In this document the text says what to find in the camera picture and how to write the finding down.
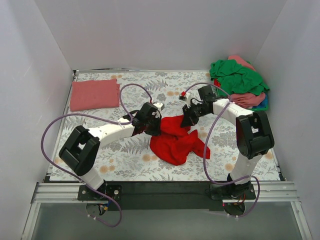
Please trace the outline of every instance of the purple cable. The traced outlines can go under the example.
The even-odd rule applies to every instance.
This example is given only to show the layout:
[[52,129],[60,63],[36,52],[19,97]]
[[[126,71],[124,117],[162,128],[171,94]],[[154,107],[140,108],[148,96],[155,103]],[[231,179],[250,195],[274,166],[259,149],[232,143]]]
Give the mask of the purple cable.
[[[217,89],[221,90],[222,92],[224,92],[224,93],[228,96],[228,98],[230,99],[230,101],[232,100],[232,99],[231,99],[231,96],[230,96],[225,90],[223,90],[222,88],[220,88],[220,87],[218,87],[218,86],[216,86],[216,85],[214,85],[214,84],[212,84],[212,83],[208,83],[208,82],[198,82],[198,83],[195,83],[195,84],[191,85],[190,87],[188,87],[188,88],[185,90],[185,92],[189,91],[192,87],[194,87],[194,86],[196,86],[196,85],[200,85],[200,84],[212,85],[212,86],[214,86],[215,88],[217,88]],[[221,185],[221,186],[234,184],[234,183],[236,183],[236,182],[238,182],[238,181],[241,181],[241,180],[243,180],[243,179],[250,178],[250,176],[247,175],[247,176],[242,176],[242,177],[240,177],[240,178],[238,178],[238,179],[235,179],[235,180],[229,181],[229,182],[217,182],[217,181],[214,181],[214,180],[209,176],[209,174],[208,174],[208,170],[207,170],[207,166],[206,166],[206,153],[207,153],[207,146],[208,146],[209,138],[210,138],[210,136],[211,136],[211,133],[212,133],[212,131],[213,131],[213,129],[214,129],[217,121],[218,121],[219,118],[222,116],[222,114],[225,112],[225,110],[227,109],[227,107],[230,105],[230,101],[227,102],[227,104],[224,106],[224,108],[222,109],[222,111],[221,111],[221,112],[218,114],[218,116],[215,118],[215,120],[214,120],[214,122],[213,122],[213,124],[212,124],[212,126],[211,126],[211,128],[210,128],[210,130],[209,130],[209,132],[208,132],[208,135],[207,135],[207,137],[206,137],[206,139],[205,139],[204,149],[203,149],[203,169],[204,169],[204,173],[205,173],[206,177],[209,179],[210,182],[212,182],[213,184],[216,184],[216,185]],[[259,180],[258,180],[255,176],[251,176],[251,177],[256,180],[256,183],[257,183],[257,185],[258,185],[258,193],[257,193],[257,195],[256,195],[256,198],[255,198],[255,201],[254,201],[252,207],[251,207],[246,213],[240,215],[239,217],[244,217],[244,216],[248,215],[248,214],[255,208],[255,206],[257,205],[257,202],[258,202],[258,199],[259,199],[259,196],[260,196],[260,183],[259,183]]]
[[[53,166],[55,166],[56,168],[60,169],[61,171],[66,172],[67,174],[70,174],[71,176],[73,176],[73,177],[75,177],[76,179],[78,179],[81,183],[83,183],[83,181],[82,181],[82,179],[81,179],[80,177],[78,177],[78,176],[75,175],[74,173],[72,173],[72,172],[64,169],[63,167],[55,164],[55,163],[50,159],[50,157],[48,157],[48,155],[47,155],[46,152],[45,152],[45,147],[44,147],[45,136],[46,136],[49,128],[50,128],[55,122],[59,121],[60,119],[63,119],[63,118],[66,118],[66,117],[70,117],[70,116],[82,116],[82,117],[97,119],[97,120],[100,120],[100,121],[103,121],[103,122],[107,122],[107,123],[110,123],[110,124],[117,124],[117,125],[118,125],[118,124],[121,124],[121,125],[129,125],[129,124],[131,124],[132,121],[133,121],[133,116],[132,116],[132,115],[130,114],[130,112],[126,109],[126,107],[125,107],[125,105],[124,105],[124,103],[123,103],[123,101],[122,101],[122,97],[121,97],[121,94],[122,94],[123,89],[126,88],[126,87],[128,87],[128,86],[138,86],[138,87],[142,88],[142,89],[148,94],[148,96],[150,97],[150,101],[152,101],[152,97],[151,97],[151,95],[150,95],[150,93],[148,92],[147,89],[145,89],[143,86],[141,86],[141,85],[139,85],[139,84],[129,83],[129,84],[124,85],[124,86],[121,88],[120,92],[119,92],[120,104],[121,104],[121,106],[123,107],[124,111],[130,116],[130,121],[129,121],[129,122],[119,123],[119,122],[117,122],[117,121],[111,121],[111,120],[103,119],[103,118],[101,118],[101,117],[92,116],[92,115],[83,114],[83,113],[69,113],[69,114],[65,114],[65,115],[62,115],[62,116],[57,117],[56,119],[54,119],[52,122],[49,123],[49,125],[45,128],[45,130],[44,130],[44,132],[43,132],[43,134],[42,134],[42,137],[41,137],[41,143],[40,143],[40,145],[41,145],[41,152],[42,152],[44,158],[45,158],[49,163],[51,163]],[[119,217],[118,222],[117,222],[116,224],[113,224],[113,225],[107,223],[106,221],[104,221],[103,219],[101,219],[101,218],[99,218],[99,217],[95,217],[95,216],[92,216],[92,215],[90,215],[90,216],[91,216],[92,218],[98,220],[99,222],[107,225],[108,227],[114,228],[114,227],[118,226],[118,225],[120,224],[121,220],[122,220],[122,210],[121,210],[120,205],[119,205],[113,198],[111,198],[111,197],[103,194],[102,192],[99,192],[99,191],[93,189],[90,185],[86,184],[86,186],[87,186],[91,191],[95,192],[96,194],[99,194],[100,196],[105,197],[106,199],[112,201],[112,202],[116,205],[116,207],[119,209],[119,213],[120,213],[120,217]]]

